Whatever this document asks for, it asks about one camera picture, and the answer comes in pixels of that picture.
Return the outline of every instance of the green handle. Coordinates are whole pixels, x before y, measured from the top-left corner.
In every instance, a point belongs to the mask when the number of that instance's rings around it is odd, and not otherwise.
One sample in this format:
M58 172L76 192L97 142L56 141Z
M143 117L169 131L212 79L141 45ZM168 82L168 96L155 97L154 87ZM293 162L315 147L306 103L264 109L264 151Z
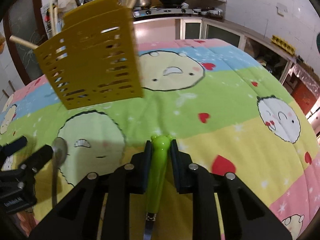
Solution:
M159 211L160 199L167 168L168 150L170 148L170 136L152 136L153 153L148 177L147 187L147 212Z

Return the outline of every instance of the metal spoon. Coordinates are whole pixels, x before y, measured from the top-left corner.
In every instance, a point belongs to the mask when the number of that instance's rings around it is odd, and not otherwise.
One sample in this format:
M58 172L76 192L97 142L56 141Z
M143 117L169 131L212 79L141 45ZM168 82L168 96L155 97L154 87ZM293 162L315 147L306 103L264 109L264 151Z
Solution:
M57 182L58 182L58 169L65 162L68 154L68 146L66 141L57 137L52 142L52 208L57 204Z

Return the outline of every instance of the black clamp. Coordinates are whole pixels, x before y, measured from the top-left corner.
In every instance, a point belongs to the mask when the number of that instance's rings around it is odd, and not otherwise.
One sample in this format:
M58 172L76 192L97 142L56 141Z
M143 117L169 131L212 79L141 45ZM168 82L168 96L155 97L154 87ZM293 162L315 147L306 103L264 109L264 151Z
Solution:
M234 174L209 173L180 152L175 140L170 155L175 187L193 194L193 240L220 239L218 194L226 240L291 240L290 232L271 210Z
M99 176L89 173L31 232L31 240L96 239L105 193L108 200L101 239L129 239L129 196L147 189L152 144L132 156L130 163L113 173Z
M0 147L0 166L6 158L27 145L26 137ZM45 145L33 153L18 169L0 171L0 205L7 214L14 214L36 204L34 176L52 158L52 148Z

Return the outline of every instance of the countertop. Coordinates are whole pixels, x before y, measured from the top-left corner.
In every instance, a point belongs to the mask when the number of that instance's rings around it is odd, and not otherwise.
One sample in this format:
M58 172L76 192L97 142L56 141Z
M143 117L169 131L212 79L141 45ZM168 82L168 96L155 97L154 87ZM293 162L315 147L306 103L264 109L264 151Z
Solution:
M251 30L247 27L244 27L242 25L233 23L233 22L229 22L227 20L219 21L219 20L214 20L211 18L207 18L207 17L203 17L203 16L197 16L197 15L191 15L191 16L183 16L183 17L179 17L179 16L168 16L168 17L144 17L142 20L138 20L138 19L134 19L134 24L139 24L139 23L143 23L143 22L150 22L150 21L159 21L159 20L166 20L168 18L174 18L174 19L202 19L205 23L212 23L216 26L221 26L233 31L236 31L240 34L243 34L244 36L255 40L256 42L262 44L263 46L271 49L272 51L274 51L276 54L280 55L281 57L283 57L284 59L286 59L287 61L292 61L293 63L296 63L296 58L292 57L291 55L289 55L288 53L286 53L284 50L282 50L281 48L279 48L278 46L276 46L275 44L271 43L271 39L269 39L268 37L263 36L260 33L255 32L254 30Z

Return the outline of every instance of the frying pan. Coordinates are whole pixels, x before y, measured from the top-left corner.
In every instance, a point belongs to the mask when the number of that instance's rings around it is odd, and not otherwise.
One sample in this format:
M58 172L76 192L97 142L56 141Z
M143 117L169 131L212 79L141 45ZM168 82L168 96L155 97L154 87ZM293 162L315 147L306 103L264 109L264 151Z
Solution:
M181 5L185 0L159 0L163 5Z

